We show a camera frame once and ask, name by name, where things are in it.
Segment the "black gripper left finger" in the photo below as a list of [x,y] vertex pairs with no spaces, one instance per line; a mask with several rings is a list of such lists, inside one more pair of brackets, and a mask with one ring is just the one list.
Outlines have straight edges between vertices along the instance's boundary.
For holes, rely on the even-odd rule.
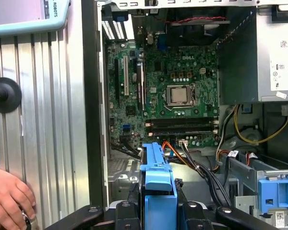
[[139,184],[131,184],[127,200],[116,201],[108,210],[87,205],[69,214],[47,230],[140,230]]

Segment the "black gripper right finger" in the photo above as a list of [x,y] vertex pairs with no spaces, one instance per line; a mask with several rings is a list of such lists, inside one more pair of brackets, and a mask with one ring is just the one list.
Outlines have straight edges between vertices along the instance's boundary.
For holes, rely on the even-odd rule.
[[276,227],[235,207],[203,208],[188,201],[182,190],[183,181],[175,179],[178,194],[177,229],[179,230],[275,230]]

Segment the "person's hand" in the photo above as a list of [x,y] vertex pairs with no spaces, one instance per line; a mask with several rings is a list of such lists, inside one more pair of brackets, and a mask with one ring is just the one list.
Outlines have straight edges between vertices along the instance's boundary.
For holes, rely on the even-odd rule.
[[24,211],[29,218],[35,215],[36,199],[28,187],[18,177],[0,169],[0,228],[25,230]]

